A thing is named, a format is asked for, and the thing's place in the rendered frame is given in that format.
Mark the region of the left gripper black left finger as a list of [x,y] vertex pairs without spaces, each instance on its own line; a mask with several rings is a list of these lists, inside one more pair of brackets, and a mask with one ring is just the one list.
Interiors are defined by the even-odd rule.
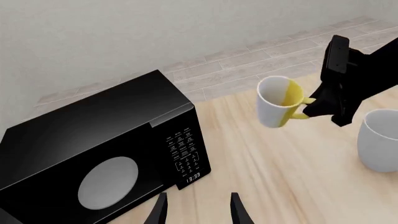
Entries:
[[145,220],[145,224],[165,224],[167,219],[167,193],[162,192],[150,212],[149,216]]

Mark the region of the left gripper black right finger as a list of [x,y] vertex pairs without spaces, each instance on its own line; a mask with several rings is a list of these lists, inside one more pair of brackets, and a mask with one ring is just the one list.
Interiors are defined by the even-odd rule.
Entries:
[[231,193],[230,209],[233,224],[254,224],[237,192]]

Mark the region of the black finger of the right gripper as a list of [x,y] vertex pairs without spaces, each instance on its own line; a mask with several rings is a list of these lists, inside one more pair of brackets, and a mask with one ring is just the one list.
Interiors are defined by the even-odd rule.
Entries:
[[335,115],[339,112],[338,92],[333,84],[322,82],[310,98],[315,101],[303,109],[308,117]]

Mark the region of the black microwave oven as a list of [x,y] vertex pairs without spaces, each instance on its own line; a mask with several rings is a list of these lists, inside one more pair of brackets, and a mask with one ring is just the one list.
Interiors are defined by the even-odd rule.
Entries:
[[107,224],[210,171],[194,104],[154,70],[8,128],[0,208],[21,224]]

